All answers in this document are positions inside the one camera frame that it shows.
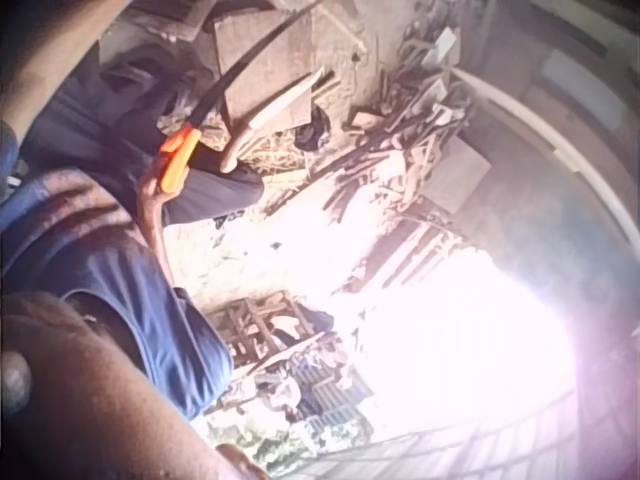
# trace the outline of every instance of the plywood sheet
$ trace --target plywood sheet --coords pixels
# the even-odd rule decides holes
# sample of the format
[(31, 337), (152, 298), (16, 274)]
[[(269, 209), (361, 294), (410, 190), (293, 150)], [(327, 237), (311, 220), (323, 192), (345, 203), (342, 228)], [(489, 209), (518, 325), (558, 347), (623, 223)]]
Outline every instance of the plywood sheet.
[(453, 137), (443, 159), (433, 169), (420, 193), (451, 214), (456, 213), (478, 187), (491, 164), (464, 140)]
[[(224, 73), (256, 42), (281, 24), (288, 14), (256, 12), (227, 17), (215, 26), (220, 69)], [(301, 18), (273, 41), (226, 92), (232, 123), (253, 112), (313, 68), (311, 17)], [(311, 120), (311, 93), (304, 93), (275, 117), (265, 133), (297, 127)]]

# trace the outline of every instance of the orange handle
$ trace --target orange handle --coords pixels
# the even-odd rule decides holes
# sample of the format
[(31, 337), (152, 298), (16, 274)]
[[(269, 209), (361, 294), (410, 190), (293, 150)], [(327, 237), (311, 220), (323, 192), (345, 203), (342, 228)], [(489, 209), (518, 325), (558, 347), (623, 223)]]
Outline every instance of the orange handle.
[(167, 169), (160, 181), (160, 189), (163, 192), (173, 193), (182, 186), (188, 169), (187, 163), (201, 136), (200, 130), (187, 124), (162, 144), (160, 152), (170, 156)]

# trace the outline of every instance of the dark pants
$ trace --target dark pants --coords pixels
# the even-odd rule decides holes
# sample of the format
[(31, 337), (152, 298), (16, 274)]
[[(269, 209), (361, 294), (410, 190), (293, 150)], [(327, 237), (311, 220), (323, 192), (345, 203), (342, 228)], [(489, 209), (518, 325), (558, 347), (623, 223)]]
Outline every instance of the dark pants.
[[(175, 96), (180, 78), (161, 75), (151, 88), (132, 82), (114, 88), (101, 76), (93, 49), (34, 122), (21, 154), (31, 170), (77, 167), (136, 215), (140, 179), (164, 141), (158, 117)], [(219, 218), (256, 203), (260, 176), (239, 164), (219, 171), (220, 154), (200, 144), (184, 189), (163, 211), (165, 225)]]

